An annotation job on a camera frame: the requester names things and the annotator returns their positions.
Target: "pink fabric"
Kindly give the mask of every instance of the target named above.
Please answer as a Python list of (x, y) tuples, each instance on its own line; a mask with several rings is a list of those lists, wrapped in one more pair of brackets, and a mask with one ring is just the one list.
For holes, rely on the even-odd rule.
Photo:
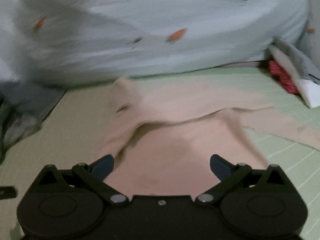
[(317, 132), (272, 109), (262, 95), (213, 87), (201, 77), (170, 81), (146, 95), (124, 78), (113, 85), (116, 117), (99, 157), (113, 155), (115, 170), (105, 182), (129, 197), (196, 197), (219, 183), (212, 154), (266, 168), (244, 126), (320, 148)]
[(292, 82), (289, 74), (281, 67), (275, 60), (269, 61), (269, 70), (271, 75), (277, 76), (280, 79), (281, 86), (289, 93), (293, 95), (298, 95), (299, 91), (297, 87)]

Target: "wrinkled cloth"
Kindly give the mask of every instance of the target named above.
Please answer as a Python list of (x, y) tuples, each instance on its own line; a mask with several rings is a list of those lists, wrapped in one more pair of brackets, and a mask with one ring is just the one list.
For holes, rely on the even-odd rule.
[(308, 16), (308, 0), (1, 0), (0, 59), (68, 88), (183, 73), (263, 60), (274, 36), (298, 41)]
[(298, 72), (301, 66), (295, 65), (294, 61), (279, 48), (270, 45), (269, 50), (273, 58), (290, 75), (306, 105), (310, 108), (320, 106), (320, 85), (312, 80), (303, 79)]
[(30, 82), (0, 83), (0, 163), (10, 147), (41, 128), (64, 93)]
[(262, 95), (196, 78), (172, 78), (172, 84), (147, 95), (125, 78), (113, 85), (116, 118), (99, 157), (113, 155), (115, 170), (105, 183), (129, 197), (196, 197), (219, 183), (209, 167), (213, 154), (266, 168), (268, 160), (243, 127), (320, 149), (319, 133), (275, 111)]
[(300, 78), (320, 84), (320, 66), (315, 66), (307, 55), (298, 50), (293, 44), (280, 38), (275, 38), (272, 45), (287, 55)]

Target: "red fabric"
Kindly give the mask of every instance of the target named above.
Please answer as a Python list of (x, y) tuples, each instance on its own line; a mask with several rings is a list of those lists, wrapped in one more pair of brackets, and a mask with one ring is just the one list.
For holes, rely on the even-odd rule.
[(298, 95), (299, 91), (297, 87), (292, 82), (289, 74), (281, 67), (275, 60), (269, 61), (269, 70), (271, 75), (277, 76), (280, 79), (281, 86), (289, 93), (293, 95)]

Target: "screw head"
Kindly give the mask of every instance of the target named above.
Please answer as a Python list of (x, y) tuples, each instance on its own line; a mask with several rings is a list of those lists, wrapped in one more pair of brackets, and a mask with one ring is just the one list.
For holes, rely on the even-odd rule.
[(115, 204), (119, 204), (125, 202), (127, 200), (127, 197), (122, 194), (115, 194), (110, 197), (110, 200)]
[(202, 203), (208, 203), (214, 200), (214, 197), (210, 194), (201, 194), (198, 196), (198, 200)]
[(165, 200), (159, 200), (158, 205), (159, 206), (164, 206), (167, 202)]

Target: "green cutting mat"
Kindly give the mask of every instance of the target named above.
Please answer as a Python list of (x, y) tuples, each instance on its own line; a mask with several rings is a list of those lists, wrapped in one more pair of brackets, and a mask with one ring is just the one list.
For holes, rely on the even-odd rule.
[[(308, 109), (297, 96), (287, 94), (270, 76), (256, 68), (214, 68), (171, 76), (138, 79), (142, 91), (155, 90), (171, 77), (201, 76), (207, 82), (265, 94), (276, 107), (306, 125), (320, 130), (320, 108)], [(69, 169), (75, 163), (93, 161), (103, 144), (113, 117), (110, 86), (100, 85), (69, 91), (56, 106), (43, 128), (7, 153), (0, 166), (0, 185), (15, 185), (16, 199), (0, 201), (0, 239), (20, 239), (16, 208), (36, 175), (48, 163)], [(279, 164), (297, 187), (309, 208), (301, 236), (320, 240), (320, 153), (310, 147), (275, 136), (247, 130), (257, 148)]]

